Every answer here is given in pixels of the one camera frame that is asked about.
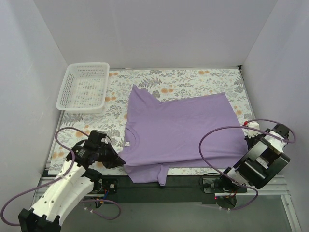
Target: gray floor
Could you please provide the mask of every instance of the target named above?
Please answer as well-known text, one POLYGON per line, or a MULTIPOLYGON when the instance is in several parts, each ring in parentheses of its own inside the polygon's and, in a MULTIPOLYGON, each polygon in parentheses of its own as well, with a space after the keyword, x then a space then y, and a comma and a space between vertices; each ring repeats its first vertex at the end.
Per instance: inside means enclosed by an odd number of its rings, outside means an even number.
MULTIPOLYGON (((239 196, 238 204, 252 196, 239 196)), ((280 196, 259 196, 245 209, 227 212, 198 206, 199 203, 126 203, 122 215, 106 221, 78 205, 65 220, 61 232, 148 231, 148 232, 290 232, 291 228, 280 196)), ((113 205, 99 211, 117 214, 113 205)))

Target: purple cloth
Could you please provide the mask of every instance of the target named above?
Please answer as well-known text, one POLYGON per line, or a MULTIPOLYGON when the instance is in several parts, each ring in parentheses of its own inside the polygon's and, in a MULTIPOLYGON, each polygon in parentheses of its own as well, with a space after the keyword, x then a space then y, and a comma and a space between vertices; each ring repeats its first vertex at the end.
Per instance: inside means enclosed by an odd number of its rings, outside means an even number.
MULTIPOLYGON (((136 85, 129 96, 125 143, 119 156, 135 183, 165 185, 169 167, 207 167, 198 152, 201 138, 223 126, 239 125, 224 93, 160 102, 136 85)), ((233 166, 246 152, 242 129, 211 134, 204 156, 217 168, 233 166)))

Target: gray wall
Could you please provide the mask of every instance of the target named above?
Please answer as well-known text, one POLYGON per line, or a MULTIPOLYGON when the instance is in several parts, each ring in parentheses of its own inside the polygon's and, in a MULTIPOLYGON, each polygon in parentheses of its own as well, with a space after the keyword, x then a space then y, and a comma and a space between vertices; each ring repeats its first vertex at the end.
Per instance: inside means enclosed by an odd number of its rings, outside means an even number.
POLYGON ((309 2, 278 0, 245 63, 256 117, 276 119, 298 135, 284 170, 303 231, 309 231, 309 2))
MULTIPOLYGON (((38 184, 59 111, 67 64, 33 0, 0 1, 0 206, 38 184)), ((12 202, 5 216, 17 223, 33 193, 12 202)), ((20 231, 0 220, 0 231, 20 231)))
POLYGON ((244 63, 277 0, 34 0, 68 64, 244 63))

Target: laundry basket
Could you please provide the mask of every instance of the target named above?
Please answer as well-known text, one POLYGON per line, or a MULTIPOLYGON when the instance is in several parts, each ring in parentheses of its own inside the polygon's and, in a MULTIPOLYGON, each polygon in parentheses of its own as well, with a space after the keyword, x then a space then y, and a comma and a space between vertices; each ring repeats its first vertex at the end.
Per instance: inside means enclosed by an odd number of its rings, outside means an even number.
POLYGON ((100 113, 106 96, 108 63, 77 63, 68 66, 56 107, 70 113, 100 113))

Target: floral tablecloth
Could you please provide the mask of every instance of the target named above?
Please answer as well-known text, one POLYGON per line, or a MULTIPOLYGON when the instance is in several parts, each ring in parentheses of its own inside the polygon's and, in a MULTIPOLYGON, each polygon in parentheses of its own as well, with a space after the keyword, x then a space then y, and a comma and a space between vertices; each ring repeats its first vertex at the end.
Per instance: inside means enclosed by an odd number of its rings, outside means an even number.
MULTIPOLYGON (((121 151, 124 145, 127 104, 132 84, 147 89, 160 101, 225 92, 240 124, 253 118, 238 69, 118 70, 109 73, 103 112, 101 114, 64 112, 60 128, 76 127, 87 134, 93 129, 104 131, 111 137, 114 149, 117 152, 121 151)), ((83 138, 84 136, 80 132, 73 130, 64 130, 59 134, 59 140, 69 147, 73 147, 83 138)), ((59 172, 67 153, 67 150, 58 144, 52 147, 48 174, 59 172)), ((96 162, 93 168, 103 174, 126 175, 123 167, 106 169, 101 162, 96 162)), ((194 175, 209 171, 209 168, 171 168, 168 174, 194 175)))

